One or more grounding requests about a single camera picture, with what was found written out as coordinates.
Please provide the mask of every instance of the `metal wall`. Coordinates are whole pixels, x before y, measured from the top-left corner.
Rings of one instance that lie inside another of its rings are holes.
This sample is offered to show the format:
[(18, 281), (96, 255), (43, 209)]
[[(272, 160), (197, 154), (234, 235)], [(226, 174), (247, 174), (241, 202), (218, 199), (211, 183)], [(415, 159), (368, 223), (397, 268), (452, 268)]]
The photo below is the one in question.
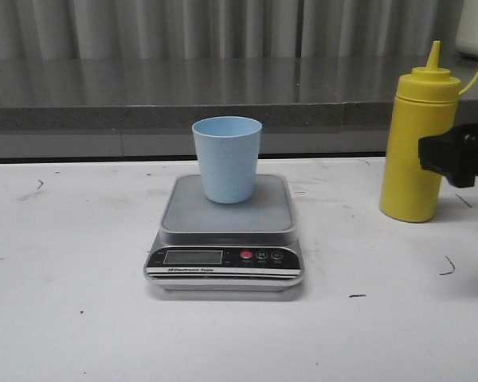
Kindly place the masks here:
[(0, 59), (382, 57), (453, 50), (462, 0), (0, 0)]

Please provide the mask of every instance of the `lcd screen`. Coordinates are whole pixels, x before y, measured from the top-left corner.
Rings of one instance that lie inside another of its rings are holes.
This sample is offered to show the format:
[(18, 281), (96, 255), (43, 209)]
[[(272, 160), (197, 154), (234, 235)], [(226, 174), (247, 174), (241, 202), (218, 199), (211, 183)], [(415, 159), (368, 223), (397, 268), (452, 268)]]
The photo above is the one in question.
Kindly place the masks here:
[(165, 264), (221, 264), (223, 251), (167, 251)]

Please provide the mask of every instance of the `light blue cup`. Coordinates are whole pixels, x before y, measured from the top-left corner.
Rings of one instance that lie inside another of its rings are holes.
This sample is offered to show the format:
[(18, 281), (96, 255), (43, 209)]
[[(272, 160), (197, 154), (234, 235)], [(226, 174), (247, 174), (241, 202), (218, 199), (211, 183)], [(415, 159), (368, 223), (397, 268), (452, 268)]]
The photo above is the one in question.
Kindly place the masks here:
[(246, 117), (214, 117), (193, 125), (206, 197), (240, 203), (255, 189), (262, 123)]

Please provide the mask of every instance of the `gray countertop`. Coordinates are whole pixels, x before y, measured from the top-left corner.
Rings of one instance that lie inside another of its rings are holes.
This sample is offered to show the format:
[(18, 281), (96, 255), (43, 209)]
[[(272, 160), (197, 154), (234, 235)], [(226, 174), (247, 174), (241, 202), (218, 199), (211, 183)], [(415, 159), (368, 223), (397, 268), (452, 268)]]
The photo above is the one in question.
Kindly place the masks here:
[[(425, 57), (0, 60), (0, 158), (193, 154), (214, 115), (264, 124), (262, 152), (383, 151), (398, 77)], [(467, 83), (478, 62), (443, 57)], [(478, 83), (456, 121), (478, 122)]]

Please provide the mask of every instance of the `white table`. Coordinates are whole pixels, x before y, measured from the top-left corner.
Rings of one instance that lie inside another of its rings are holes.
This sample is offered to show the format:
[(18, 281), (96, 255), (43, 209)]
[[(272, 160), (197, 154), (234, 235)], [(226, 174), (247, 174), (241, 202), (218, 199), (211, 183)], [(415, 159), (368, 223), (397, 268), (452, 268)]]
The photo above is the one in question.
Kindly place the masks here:
[(407, 224), (382, 171), (261, 161), (289, 181), (302, 295), (167, 301), (143, 263), (196, 162), (0, 165), (0, 381), (478, 380), (478, 180)]

